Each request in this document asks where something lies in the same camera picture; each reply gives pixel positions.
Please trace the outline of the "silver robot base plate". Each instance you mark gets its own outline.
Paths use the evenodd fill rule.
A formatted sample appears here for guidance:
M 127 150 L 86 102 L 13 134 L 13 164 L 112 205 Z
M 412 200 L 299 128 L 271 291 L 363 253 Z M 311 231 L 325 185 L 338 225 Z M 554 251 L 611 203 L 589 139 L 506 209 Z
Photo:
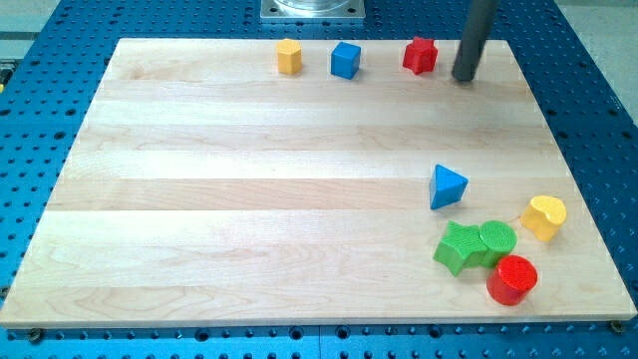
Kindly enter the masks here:
M 269 21 L 363 20 L 364 0 L 261 0 L 260 18 Z

